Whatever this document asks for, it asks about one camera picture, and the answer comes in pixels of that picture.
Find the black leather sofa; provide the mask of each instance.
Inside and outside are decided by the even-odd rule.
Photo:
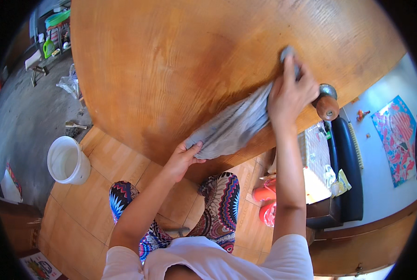
[[[306,225],[313,229],[338,227],[348,221],[361,221],[364,212],[361,168],[347,122],[338,117],[331,122],[328,140],[331,166],[338,176],[342,169],[352,188],[346,193],[306,206]]]

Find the brush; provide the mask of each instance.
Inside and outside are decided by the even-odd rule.
[[[66,121],[66,127],[77,127],[77,128],[82,128],[82,129],[85,129],[85,130],[87,129],[87,126],[77,125],[73,121]]]

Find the concrete floor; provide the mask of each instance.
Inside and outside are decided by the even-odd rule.
[[[47,169],[47,153],[51,143],[66,135],[65,122],[91,126],[84,110],[79,115],[80,102],[56,83],[69,75],[73,63],[71,52],[50,57],[49,74],[36,75],[37,86],[31,84],[31,70],[21,61],[0,91],[0,181],[9,162],[22,187],[24,203],[35,205],[43,213],[54,180]],[[79,130],[79,142],[87,130]]]

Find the white bucket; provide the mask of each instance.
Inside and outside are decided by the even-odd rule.
[[[81,185],[90,174],[90,161],[78,142],[61,136],[51,144],[47,155],[50,175],[61,184]]]

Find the woman's left hand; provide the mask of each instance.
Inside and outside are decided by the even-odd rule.
[[[185,141],[180,143],[174,150],[167,164],[163,167],[163,172],[174,180],[182,180],[188,167],[192,164],[203,164],[206,160],[199,160],[194,157],[202,148],[202,141],[194,144],[190,149],[185,148]]]

